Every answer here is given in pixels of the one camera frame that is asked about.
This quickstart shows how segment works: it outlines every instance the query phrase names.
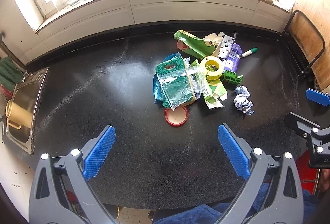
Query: barcode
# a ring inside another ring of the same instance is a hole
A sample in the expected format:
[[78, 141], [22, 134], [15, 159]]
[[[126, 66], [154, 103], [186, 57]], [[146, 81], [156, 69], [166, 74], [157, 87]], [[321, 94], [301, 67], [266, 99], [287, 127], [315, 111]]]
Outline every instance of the barcode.
[[207, 90], [207, 88], [204, 88], [204, 95], [207, 97], [209, 95], [209, 91]]

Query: blue gripper pad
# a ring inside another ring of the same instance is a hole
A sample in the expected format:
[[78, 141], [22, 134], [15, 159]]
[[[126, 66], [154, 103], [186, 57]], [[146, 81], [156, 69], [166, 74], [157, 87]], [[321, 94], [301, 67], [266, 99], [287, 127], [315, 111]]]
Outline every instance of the blue gripper pad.
[[218, 140], [236, 174], [247, 180], [250, 176], [249, 160], [224, 125], [219, 126]]
[[329, 96], [326, 94], [323, 94], [321, 92], [318, 92], [316, 90], [313, 89], [307, 89], [306, 91], [306, 97], [307, 99], [314, 101], [316, 103], [319, 103], [323, 106], [328, 106], [330, 105], [330, 99]]
[[85, 158], [82, 174], [86, 181], [97, 175], [115, 140], [116, 132], [110, 126]]

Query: blue towel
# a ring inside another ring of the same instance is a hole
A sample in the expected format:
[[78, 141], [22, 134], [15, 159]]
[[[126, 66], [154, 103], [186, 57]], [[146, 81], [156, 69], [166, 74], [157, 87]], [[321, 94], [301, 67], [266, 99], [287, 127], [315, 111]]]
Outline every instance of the blue towel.
[[[267, 193], [268, 185], [269, 183], [262, 184], [247, 217], [256, 214], [260, 210]], [[307, 190], [303, 190], [303, 197], [305, 221], [314, 212], [320, 200], [315, 195], [310, 194]], [[218, 203], [213, 207], [199, 205], [182, 213], [156, 220], [153, 224], [214, 224], [229, 205], [230, 203]]]

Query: pill blister pack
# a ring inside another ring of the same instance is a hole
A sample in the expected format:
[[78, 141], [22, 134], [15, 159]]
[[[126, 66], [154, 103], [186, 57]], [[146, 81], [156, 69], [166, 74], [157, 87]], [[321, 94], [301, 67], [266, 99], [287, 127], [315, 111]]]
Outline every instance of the pill blister pack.
[[233, 43], [236, 39], [236, 32], [234, 32], [234, 37], [230, 37], [228, 35], [225, 35], [223, 37], [223, 40], [220, 45], [220, 53], [218, 55], [219, 58], [226, 58], [229, 55], [229, 52], [231, 50], [231, 47], [233, 46]]

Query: purple tube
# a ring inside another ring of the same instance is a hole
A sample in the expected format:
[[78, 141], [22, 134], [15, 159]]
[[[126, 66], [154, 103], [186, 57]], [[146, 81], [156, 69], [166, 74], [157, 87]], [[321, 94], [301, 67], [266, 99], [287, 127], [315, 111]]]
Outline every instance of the purple tube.
[[235, 72], [238, 63], [240, 62], [241, 54], [242, 54], [242, 49], [237, 43], [234, 43], [233, 46], [231, 47], [228, 57], [225, 58], [224, 61], [225, 67], [223, 69], [227, 71]]

